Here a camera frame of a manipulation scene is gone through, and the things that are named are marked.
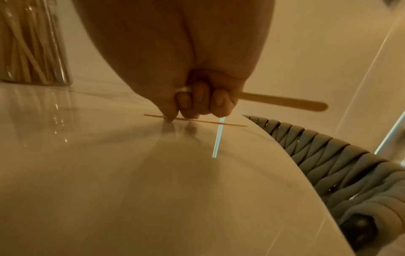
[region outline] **table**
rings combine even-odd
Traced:
[[[145,113],[126,86],[0,84],[0,255],[354,255],[248,119],[213,158],[217,124]]]

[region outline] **clear glass container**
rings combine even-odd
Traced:
[[[0,0],[0,81],[72,83],[56,0]]]

